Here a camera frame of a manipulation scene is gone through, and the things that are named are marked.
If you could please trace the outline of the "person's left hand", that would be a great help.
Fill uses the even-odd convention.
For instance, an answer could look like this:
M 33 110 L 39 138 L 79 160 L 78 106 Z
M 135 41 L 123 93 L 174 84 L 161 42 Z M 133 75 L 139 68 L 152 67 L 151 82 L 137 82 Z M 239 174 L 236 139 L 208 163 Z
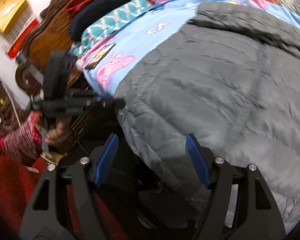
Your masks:
M 70 135 L 71 116 L 57 119 L 55 128 L 47 131 L 44 141 L 50 146 L 61 146 Z

